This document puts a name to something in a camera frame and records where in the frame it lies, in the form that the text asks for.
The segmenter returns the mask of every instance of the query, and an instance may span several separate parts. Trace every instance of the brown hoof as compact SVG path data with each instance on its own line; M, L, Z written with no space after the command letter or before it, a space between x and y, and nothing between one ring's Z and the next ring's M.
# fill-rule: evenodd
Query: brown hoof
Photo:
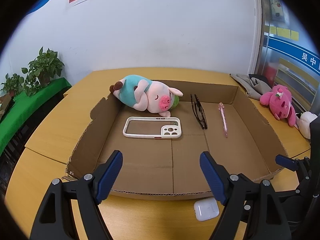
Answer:
M113 87L114 87L114 85L111 85L110 88L109 88L109 91L110 91L111 94L113 94L113 92L115 91L115 90L113 89Z
M120 90L123 87L122 82L118 81L114 86L113 89L114 90Z

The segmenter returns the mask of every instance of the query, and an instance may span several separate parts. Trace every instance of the yellow sticky note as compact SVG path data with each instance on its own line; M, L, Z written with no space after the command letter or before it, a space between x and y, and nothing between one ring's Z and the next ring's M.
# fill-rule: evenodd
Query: yellow sticky note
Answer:
M291 39L290 30L289 29L283 29L282 30L282 36L287 38L287 39Z
M283 28L277 27L277 35L282 37Z
M270 26L270 34L277 35L277 28L275 26Z
M299 33L295 32L295 31L291 31L291 39L294 41L298 41L299 40Z

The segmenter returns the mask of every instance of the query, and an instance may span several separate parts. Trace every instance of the blue banner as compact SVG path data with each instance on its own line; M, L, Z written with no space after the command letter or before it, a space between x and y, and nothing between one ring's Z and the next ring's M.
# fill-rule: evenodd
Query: blue banner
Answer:
M320 76L320 57L310 50L276 37L269 37L268 48L300 62Z

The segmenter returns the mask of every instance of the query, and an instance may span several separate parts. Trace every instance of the teal plush outfit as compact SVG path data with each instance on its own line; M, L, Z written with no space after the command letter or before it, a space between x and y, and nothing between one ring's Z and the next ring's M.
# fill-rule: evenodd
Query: teal plush outfit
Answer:
M120 89L119 100L125 105L133 107L137 103L136 99L134 98L134 87L138 86L140 80L144 79L149 83L147 88L144 90L144 92L147 92L152 81L138 75L129 75L124 79L125 82L123 87Z

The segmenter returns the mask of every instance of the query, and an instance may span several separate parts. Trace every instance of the blue gripper pad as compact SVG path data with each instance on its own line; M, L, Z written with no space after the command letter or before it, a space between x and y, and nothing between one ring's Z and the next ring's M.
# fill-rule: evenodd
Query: blue gripper pad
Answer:
M93 173L96 183L95 187L95 200L97 204L100 204L102 200L105 200L109 192L116 181L116 178L121 170L123 163L123 156L120 151L114 151L106 163L100 164L96 171Z
M225 185L220 179L215 168L212 166L210 160L205 155L205 152L200 154L200 167L214 198L220 201L222 205L225 205L228 200L225 195Z
M281 154L278 154L276 156L276 164L287 168L290 171L297 171L298 170L298 164L296 160L290 159L286 156L283 156Z

